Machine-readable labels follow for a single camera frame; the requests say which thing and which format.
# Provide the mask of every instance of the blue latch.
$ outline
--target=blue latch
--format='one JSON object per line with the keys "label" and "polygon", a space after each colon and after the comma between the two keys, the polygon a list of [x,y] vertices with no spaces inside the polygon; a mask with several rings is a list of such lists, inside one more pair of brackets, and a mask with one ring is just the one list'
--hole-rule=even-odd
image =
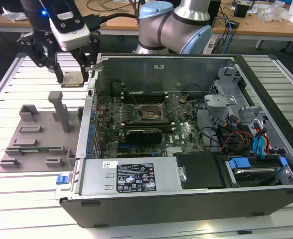
{"label": "blue latch", "polygon": [[248,158],[232,158],[230,161],[230,166],[232,169],[235,168],[250,168],[251,164]]}
{"label": "blue latch", "polygon": [[288,165],[287,160],[285,157],[280,157],[280,161],[282,163],[282,167],[284,167],[285,165]]}
{"label": "blue latch", "polygon": [[263,147],[265,140],[263,137],[255,137],[253,141],[253,153],[256,153],[261,158],[265,159],[265,155],[263,155]]}
{"label": "blue latch", "polygon": [[61,185],[61,184],[68,184],[69,176],[63,176],[59,175],[57,176],[56,184]]}

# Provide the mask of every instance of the power supply label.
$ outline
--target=power supply label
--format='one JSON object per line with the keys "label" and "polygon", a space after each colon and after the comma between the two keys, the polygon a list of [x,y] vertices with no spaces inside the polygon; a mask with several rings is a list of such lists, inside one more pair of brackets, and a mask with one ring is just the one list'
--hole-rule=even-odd
{"label": "power supply label", "polygon": [[156,191],[153,163],[117,165],[117,192]]}

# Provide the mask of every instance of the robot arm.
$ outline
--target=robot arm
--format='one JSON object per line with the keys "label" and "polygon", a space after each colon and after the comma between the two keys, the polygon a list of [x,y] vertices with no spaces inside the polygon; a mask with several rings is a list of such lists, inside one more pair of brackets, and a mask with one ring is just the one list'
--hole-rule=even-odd
{"label": "robot arm", "polygon": [[[180,54],[200,53],[211,36],[207,12],[210,0],[182,0],[173,10],[168,2],[143,4],[140,12],[139,46],[136,53],[162,53],[166,48]],[[97,62],[101,25],[115,17],[136,18],[133,14],[82,17],[74,0],[21,0],[33,33],[23,34],[18,43],[39,67],[47,67],[63,82],[57,52],[69,51],[81,68],[83,81]],[[90,46],[86,56],[81,49]]]}
{"label": "robot arm", "polygon": [[209,3],[210,0],[182,0],[174,10],[171,3],[164,1],[144,4],[136,53],[164,53],[167,48],[180,54],[201,53],[212,34]]}
{"label": "robot arm", "polygon": [[[38,67],[47,67],[54,72],[58,83],[63,81],[63,72],[57,62],[57,52],[69,51],[81,68],[83,81],[88,80],[88,71],[97,62],[101,24],[118,16],[133,17],[128,13],[109,16],[89,15],[82,17],[74,0],[21,0],[32,33],[23,34],[18,43]],[[81,49],[90,46],[87,56]]]}

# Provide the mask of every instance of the workbench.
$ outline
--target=workbench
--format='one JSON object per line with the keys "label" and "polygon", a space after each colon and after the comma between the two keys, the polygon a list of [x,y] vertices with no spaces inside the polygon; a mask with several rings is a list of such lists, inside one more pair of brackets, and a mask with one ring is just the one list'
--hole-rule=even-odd
{"label": "workbench", "polygon": [[[293,126],[293,75],[277,59],[244,55],[279,109]],[[58,55],[63,72],[79,71],[68,53]],[[50,91],[62,91],[69,111],[84,106],[87,83],[82,88],[61,88],[55,75],[38,68],[25,55],[18,55],[0,82],[0,160],[20,120],[23,104],[34,104],[39,111],[52,111]],[[251,218],[83,229],[64,211],[55,198],[56,176],[60,172],[0,173],[0,239],[44,238],[293,238],[293,204],[271,214]]]}
{"label": "workbench", "polygon": [[[97,12],[86,7],[88,0],[75,0],[80,13],[83,16],[89,14],[110,15],[117,11]],[[92,0],[89,7],[93,9],[104,10],[100,6],[100,0]],[[262,22],[256,14],[247,14],[245,18],[234,17],[233,11],[229,10],[230,5],[225,7],[231,0],[222,0],[221,7],[231,20],[240,23],[234,38],[250,40],[279,40],[293,41],[293,23],[288,20],[282,22]],[[116,8],[125,5],[125,3],[109,2],[107,6]],[[131,6],[123,8],[133,13]],[[218,19],[213,28],[212,39],[216,39],[224,32],[225,26],[222,20]],[[0,31],[5,32],[30,32],[31,26],[28,20],[11,22],[0,15]],[[136,21],[132,18],[119,17],[107,22],[107,25],[101,29],[103,34],[111,35],[138,35]]]}

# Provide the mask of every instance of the paper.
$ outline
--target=paper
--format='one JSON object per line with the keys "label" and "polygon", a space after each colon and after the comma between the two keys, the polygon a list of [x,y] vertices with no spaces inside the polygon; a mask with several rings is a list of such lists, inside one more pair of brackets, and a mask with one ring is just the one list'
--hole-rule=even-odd
{"label": "paper", "polygon": [[12,11],[6,10],[5,8],[2,8],[2,10],[3,10],[2,16],[9,21],[15,22],[15,21],[27,19],[26,14],[24,12],[12,12]]}
{"label": "paper", "polygon": [[274,4],[277,4],[278,6],[284,7],[286,2],[275,0]]}
{"label": "paper", "polygon": [[282,18],[282,19],[286,19],[286,20],[290,21],[292,16],[293,16],[293,15],[290,14],[290,11],[285,10],[285,11],[283,11],[282,14],[280,15],[280,18]]}

